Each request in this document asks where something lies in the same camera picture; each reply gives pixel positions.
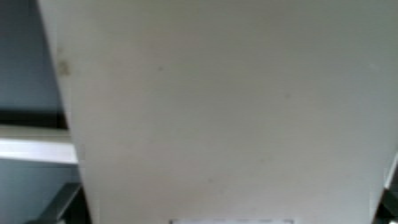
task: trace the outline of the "dark background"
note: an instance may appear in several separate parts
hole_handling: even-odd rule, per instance
[[[0,0],[0,124],[66,128],[32,0]],[[0,159],[0,223],[36,219],[64,183],[76,181],[76,166]]]

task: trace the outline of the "gray wall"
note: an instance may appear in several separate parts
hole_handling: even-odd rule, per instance
[[[0,159],[0,223],[36,219],[66,182],[78,182],[76,167]]]
[[[0,111],[62,110],[48,58],[36,2],[0,0]],[[0,223],[37,218],[64,183],[76,181],[75,166],[0,159]]]
[[[0,110],[59,111],[59,99],[36,1],[0,0]]]

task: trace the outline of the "white surface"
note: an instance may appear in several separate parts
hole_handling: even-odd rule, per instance
[[[251,219],[240,219],[240,220],[229,220],[229,219],[219,219],[219,220],[174,220],[172,224],[295,224],[293,219],[261,219],[261,220],[251,220]]]
[[[370,224],[398,145],[398,1],[41,7],[94,223]]]
[[[68,133],[52,129],[2,126],[0,158],[76,164]]]

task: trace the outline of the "white board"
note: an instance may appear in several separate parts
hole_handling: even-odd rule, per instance
[[[94,223],[370,223],[398,1],[39,2]]]

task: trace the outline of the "white bar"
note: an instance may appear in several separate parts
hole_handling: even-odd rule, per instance
[[[0,127],[0,158],[76,164],[75,146],[66,131]]]

